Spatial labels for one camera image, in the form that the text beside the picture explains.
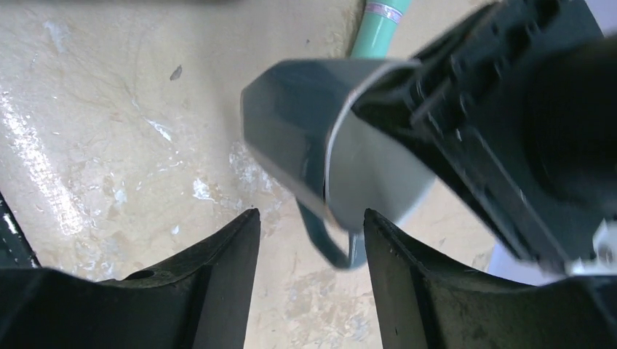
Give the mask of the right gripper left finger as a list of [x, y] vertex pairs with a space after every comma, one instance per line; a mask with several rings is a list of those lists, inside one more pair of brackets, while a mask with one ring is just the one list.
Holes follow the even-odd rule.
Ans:
[[260, 248], [248, 209], [122, 280], [1, 270], [3, 348], [242, 348]]

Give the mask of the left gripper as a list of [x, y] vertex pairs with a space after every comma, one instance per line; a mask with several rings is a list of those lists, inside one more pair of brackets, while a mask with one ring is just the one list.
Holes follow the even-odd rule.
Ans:
[[586, 1], [498, 1], [371, 86], [362, 120], [403, 144], [514, 257], [616, 273], [616, 35]]

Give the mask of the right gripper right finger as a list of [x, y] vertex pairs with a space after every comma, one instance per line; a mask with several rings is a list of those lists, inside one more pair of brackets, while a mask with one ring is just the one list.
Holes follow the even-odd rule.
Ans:
[[616, 278], [531, 286], [470, 268], [365, 212], [385, 348], [614, 348]]

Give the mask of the dark teal cup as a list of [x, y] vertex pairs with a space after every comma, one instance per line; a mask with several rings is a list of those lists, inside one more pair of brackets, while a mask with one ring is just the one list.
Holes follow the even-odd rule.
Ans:
[[364, 213], [400, 224], [435, 174], [354, 104], [393, 89], [417, 60], [284, 60], [242, 91], [243, 139], [254, 159], [295, 197], [314, 247], [334, 267], [366, 263]]

